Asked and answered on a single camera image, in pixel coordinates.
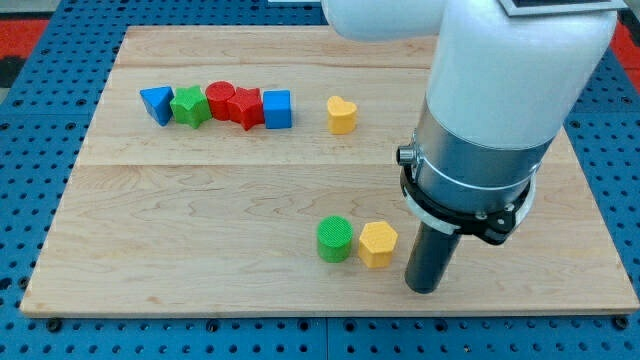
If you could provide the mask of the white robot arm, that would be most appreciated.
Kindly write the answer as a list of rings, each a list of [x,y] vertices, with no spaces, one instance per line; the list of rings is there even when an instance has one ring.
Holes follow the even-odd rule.
[[[397,151],[418,244],[504,242],[550,143],[603,56],[620,1],[324,0],[342,37],[437,37],[411,142]]]

